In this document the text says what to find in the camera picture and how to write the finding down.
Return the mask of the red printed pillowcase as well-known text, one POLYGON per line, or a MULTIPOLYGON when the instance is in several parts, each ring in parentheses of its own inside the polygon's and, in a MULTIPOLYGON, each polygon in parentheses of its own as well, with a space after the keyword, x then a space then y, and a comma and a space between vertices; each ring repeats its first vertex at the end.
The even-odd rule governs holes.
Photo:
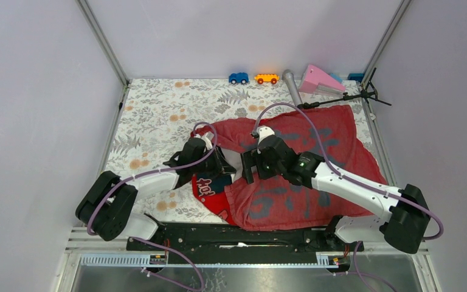
MULTIPOLYGON (((296 152, 325 150, 333 164, 385 183, 376 159, 357 137, 348 105, 309 109, 303 114, 282 108, 278 116, 265 115, 261 125, 271 127, 296 152)), ((368 215, 367 210, 343 198, 292 185, 281 176, 255 178, 252 184, 238 179, 224 190, 198 190, 195 183, 196 176, 193 194, 209 211, 249 231, 307 228, 326 225, 336 215, 368 215)))

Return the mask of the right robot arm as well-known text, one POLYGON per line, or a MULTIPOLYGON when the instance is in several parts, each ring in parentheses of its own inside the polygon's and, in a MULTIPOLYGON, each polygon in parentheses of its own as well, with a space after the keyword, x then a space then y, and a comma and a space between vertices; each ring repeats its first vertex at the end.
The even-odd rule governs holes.
POLYGON ((326 231, 326 246, 334 251, 347 243, 358 241, 385 241, 393 248, 415 254, 424 240, 431 215, 422 191, 411 184, 400 189, 365 179, 348 172, 312 152, 296 153, 283 139, 272 134, 264 137, 257 147, 240 155, 242 177, 247 183, 281 176, 287 182, 312 190, 339 196, 376 215, 370 221, 337 217, 333 229, 326 231), (362 231, 346 228, 359 227, 362 231))

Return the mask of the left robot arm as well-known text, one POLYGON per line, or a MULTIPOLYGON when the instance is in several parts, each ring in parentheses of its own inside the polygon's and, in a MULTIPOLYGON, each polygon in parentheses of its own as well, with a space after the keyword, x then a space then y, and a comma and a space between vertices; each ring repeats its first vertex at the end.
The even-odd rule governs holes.
POLYGON ((93 235, 104 241, 139 237, 150 250, 164 244, 164 234, 148 215, 134 214, 133 206, 140 199, 178 189, 196 175, 233 179, 239 169, 239 156, 223 152, 209 136, 191 137, 159 169, 121 179, 112 171, 99 175, 80 201, 75 216, 93 235))

